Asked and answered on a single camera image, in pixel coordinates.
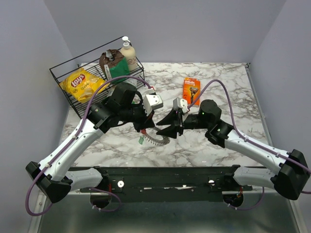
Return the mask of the green key tag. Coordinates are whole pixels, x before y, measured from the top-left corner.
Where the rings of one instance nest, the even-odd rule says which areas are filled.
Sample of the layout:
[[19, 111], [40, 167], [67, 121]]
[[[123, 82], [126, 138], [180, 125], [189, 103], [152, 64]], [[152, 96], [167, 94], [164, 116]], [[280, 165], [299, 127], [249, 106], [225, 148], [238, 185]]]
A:
[[144, 138], [143, 138], [143, 137], [140, 137], [138, 142], [142, 145], [143, 142], [144, 142]]

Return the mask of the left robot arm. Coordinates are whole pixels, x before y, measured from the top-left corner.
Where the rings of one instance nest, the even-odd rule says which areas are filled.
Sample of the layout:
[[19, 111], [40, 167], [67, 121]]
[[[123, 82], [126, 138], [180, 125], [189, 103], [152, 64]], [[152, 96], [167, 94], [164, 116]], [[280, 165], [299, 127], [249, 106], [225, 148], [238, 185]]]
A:
[[163, 106], [160, 96], [153, 88], [142, 96], [129, 83], [116, 85], [112, 95], [94, 103], [86, 110], [75, 130], [49, 156], [40, 162], [30, 162], [26, 171], [51, 201], [57, 203], [70, 191], [93, 187], [102, 192], [108, 180], [98, 168], [70, 171], [77, 158], [109, 129], [119, 122], [132, 123], [136, 131], [154, 127], [155, 110]]

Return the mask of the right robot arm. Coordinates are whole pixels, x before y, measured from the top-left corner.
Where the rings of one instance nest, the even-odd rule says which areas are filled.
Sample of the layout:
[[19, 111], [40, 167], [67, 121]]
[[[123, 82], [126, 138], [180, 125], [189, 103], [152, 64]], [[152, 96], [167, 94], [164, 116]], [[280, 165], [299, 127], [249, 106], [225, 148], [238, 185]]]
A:
[[158, 122], [166, 126], [158, 135], [177, 138], [184, 130], [206, 129], [205, 137], [212, 144], [239, 152], [263, 166], [237, 167], [223, 179], [227, 189], [254, 185], [274, 189], [290, 200], [298, 199], [311, 173], [302, 152], [277, 149], [241, 133], [221, 120], [222, 111], [213, 100], [204, 100], [196, 114], [188, 113], [186, 103], [180, 98], [173, 101], [172, 110]]

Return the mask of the orange Gillette razor box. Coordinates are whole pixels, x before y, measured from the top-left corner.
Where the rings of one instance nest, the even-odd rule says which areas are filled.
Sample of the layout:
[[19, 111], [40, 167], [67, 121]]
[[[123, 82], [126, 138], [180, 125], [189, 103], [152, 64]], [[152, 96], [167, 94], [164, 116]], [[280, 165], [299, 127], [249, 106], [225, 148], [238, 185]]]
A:
[[195, 101], [201, 90], [201, 82], [195, 78], [184, 78], [183, 83], [183, 98], [187, 101], [188, 105], [193, 104], [194, 106], [199, 106], [200, 100]]

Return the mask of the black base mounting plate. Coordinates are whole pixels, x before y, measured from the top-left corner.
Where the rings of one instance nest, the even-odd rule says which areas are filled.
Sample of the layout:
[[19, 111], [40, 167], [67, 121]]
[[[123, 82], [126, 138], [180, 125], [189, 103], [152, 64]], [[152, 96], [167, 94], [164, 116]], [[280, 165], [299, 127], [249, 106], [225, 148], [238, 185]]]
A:
[[[249, 191], [230, 175], [239, 167], [99, 167], [104, 182], [94, 187], [110, 191], [125, 202], [223, 201], [223, 192]], [[70, 171], [91, 167], [73, 167]], [[93, 187], [81, 188], [90, 192]]]

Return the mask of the brown and green bag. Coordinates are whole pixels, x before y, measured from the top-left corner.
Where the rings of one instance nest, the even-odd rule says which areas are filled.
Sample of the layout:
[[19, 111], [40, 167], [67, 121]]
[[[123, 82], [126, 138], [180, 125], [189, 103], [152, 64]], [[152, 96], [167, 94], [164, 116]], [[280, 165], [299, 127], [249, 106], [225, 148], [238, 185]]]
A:
[[107, 50], [102, 53], [99, 65], [108, 80], [130, 73], [127, 60], [119, 50]]

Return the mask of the cream pump lotion bottle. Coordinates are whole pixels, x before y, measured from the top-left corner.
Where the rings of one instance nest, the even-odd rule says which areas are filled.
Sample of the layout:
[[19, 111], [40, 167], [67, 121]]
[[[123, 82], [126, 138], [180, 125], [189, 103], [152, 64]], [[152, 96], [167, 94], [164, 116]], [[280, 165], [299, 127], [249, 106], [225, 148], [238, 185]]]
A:
[[131, 42], [127, 36], [123, 36], [122, 41], [123, 46], [120, 49], [120, 52], [126, 58], [129, 71], [133, 71], [137, 67], [136, 51], [132, 47]]

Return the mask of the yellow Lays chips bag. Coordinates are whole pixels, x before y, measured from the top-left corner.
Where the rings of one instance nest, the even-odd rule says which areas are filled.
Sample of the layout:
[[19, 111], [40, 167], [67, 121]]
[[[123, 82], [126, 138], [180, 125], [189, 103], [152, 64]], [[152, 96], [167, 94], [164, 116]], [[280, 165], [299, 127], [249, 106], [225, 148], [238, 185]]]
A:
[[80, 103], [86, 103], [104, 83], [105, 80], [102, 78], [89, 73], [84, 68], [79, 68], [65, 78], [60, 86]]

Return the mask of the aluminium rail frame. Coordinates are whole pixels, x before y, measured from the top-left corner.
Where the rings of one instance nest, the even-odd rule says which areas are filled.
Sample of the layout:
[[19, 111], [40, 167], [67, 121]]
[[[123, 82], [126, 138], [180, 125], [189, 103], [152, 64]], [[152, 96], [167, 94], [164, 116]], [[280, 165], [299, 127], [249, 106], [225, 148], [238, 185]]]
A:
[[226, 183], [230, 168], [83, 167], [34, 183], [51, 206], [42, 233], [297, 233], [271, 187]]

